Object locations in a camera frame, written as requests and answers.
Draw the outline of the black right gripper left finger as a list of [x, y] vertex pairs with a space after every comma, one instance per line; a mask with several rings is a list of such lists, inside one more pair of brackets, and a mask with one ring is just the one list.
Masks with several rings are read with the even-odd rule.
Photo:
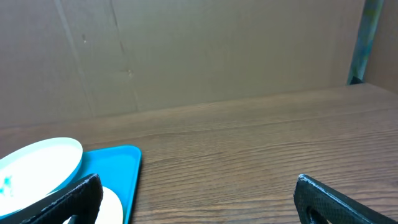
[[1, 220], [1, 224], [95, 224], [103, 199], [98, 174], [73, 184]]

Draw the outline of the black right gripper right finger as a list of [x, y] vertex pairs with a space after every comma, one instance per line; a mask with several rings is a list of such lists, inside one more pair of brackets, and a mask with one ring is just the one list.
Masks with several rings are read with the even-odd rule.
[[305, 174], [298, 176], [294, 204], [301, 223], [397, 223]]

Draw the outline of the white plate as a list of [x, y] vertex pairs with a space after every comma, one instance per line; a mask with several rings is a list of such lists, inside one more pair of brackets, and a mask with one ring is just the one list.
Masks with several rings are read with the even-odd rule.
[[123, 206], [119, 197], [109, 188], [103, 187], [103, 199], [95, 224], [123, 224]]

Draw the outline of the light blue plate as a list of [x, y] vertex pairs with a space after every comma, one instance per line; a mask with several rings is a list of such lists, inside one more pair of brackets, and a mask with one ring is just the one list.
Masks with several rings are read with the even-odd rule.
[[1, 159], [1, 218], [65, 187], [78, 172], [83, 147], [72, 138], [29, 144]]

